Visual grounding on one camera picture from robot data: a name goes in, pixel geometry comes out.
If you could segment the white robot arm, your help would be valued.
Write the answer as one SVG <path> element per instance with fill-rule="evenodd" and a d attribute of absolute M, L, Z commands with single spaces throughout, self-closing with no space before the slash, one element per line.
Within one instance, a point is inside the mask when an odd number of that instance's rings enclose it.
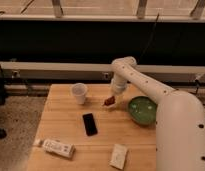
<path fill-rule="evenodd" d="M 193 94 L 177 90 L 135 69 L 132 56 L 112 61 L 113 95 L 131 82 L 156 110 L 156 171 L 205 171 L 205 108 Z"/>

